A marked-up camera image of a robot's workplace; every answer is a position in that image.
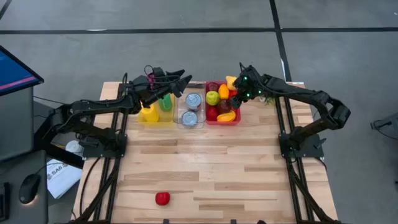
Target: butcher block table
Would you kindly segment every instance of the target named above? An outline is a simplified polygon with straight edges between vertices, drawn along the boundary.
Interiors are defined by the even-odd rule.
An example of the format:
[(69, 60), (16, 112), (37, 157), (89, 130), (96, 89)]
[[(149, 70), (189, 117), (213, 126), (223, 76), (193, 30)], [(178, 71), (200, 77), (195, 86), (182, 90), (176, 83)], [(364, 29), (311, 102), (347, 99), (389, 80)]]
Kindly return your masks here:
[[(115, 99), (118, 82), (103, 85), (101, 100)], [(304, 87), (302, 83), (293, 83)], [(311, 123), (309, 105), (291, 100), (296, 126)], [(284, 100), (281, 99), (286, 130), (289, 131)], [(112, 223), (295, 223), (285, 160), (280, 155), (280, 133), (274, 105), (255, 100), (243, 103), (237, 126), (209, 126), (201, 129), (148, 127), (137, 115), (127, 120), (128, 144), (121, 159)], [(98, 115), (95, 125), (111, 126), (112, 114)], [(88, 159), (82, 180), (95, 158)], [(85, 209), (98, 191), (104, 159), (90, 174), (84, 197)], [(322, 209), (337, 219), (325, 167), (304, 158), (308, 188)], [(79, 214), (80, 194), (73, 211)], [(157, 192), (170, 192), (166, 206), (155, 203)], [(304, 219), (305, 206), (301, 193)], [(105, 218), (108, 194), (100, 219)]]

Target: monitor screen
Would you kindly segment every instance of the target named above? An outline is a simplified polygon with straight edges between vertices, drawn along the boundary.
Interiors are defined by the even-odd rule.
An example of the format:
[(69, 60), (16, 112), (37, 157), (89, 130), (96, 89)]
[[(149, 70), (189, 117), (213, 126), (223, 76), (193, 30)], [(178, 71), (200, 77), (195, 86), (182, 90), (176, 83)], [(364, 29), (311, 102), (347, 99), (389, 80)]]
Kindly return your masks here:
[(7, 50), (0, 48), (0, 96), (42, 82), (38, 74)]

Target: gray floor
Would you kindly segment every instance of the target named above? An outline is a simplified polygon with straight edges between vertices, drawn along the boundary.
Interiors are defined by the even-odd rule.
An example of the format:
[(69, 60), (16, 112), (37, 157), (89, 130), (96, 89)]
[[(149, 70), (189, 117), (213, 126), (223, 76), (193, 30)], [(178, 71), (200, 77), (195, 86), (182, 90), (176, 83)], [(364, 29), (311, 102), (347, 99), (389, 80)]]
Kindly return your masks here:
[[(396, 0), (276, 2), (282, 27), (398, 27)], [(0, 30), (273, 24), (266, 0), (13, 0)], [(372, 131), (369, 123), (398, 111), (398, 33), (283, 36), (293, 81), (325, 90), (352, 111), (344, 129), (322, 133), (340, 220), (396, 223), (397, 141)], [(0, 44), (44, 77), (35, 95), (65, 102), (97, 99), (103, 82), (118, 81), (124, 72), (133, 79), (147, 64), (184, 68), (196, 80), (238, 75), (238, 62), (283, 77), (274, 33), (0, 35)], [(51, 223), (68, 219), (75, 191), (50, 207)]]

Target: green bottle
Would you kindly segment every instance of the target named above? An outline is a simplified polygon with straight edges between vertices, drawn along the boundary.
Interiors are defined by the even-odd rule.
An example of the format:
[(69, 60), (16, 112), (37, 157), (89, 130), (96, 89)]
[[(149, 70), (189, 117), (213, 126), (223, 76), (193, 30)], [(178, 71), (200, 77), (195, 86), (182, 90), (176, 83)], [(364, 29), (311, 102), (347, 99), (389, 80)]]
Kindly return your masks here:
[(165, 95), (163, 99), (159, 99), (158, 102), (162, 111), (170, 111), (173, 107), (170, 93)]

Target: white paper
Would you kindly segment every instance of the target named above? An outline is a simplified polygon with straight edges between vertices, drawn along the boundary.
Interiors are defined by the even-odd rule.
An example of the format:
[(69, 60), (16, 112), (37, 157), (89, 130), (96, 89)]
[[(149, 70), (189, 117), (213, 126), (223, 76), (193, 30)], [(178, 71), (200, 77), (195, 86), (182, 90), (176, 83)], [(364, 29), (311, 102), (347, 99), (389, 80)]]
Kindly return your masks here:
[(80, 180), (81, 169), (65, 163), (53, 164), (56, 162), (61, 161), (52, 159), (47, 163), (47, 189), (58, 199)]

